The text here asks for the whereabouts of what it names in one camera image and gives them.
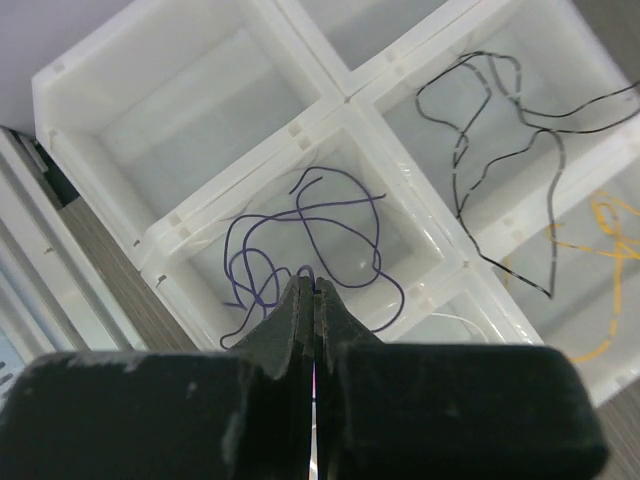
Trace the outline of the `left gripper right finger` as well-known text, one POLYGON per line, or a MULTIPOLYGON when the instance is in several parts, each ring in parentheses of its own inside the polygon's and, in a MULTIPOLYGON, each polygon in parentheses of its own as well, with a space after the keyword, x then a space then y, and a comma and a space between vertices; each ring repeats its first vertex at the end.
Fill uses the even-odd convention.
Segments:
POLYGON ((385 343, 314 285, 322 479, 592 479, 609 447, 568 358, 527 344, 385 343))

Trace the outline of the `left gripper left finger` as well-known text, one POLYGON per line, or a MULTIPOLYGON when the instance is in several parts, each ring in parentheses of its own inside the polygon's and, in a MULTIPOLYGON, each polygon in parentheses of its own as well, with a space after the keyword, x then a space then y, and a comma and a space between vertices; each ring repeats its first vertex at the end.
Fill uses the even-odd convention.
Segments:
POLYGON ((5 479, 305 479, 313 282, 227 351, 57 352, 1 412, 5 479))

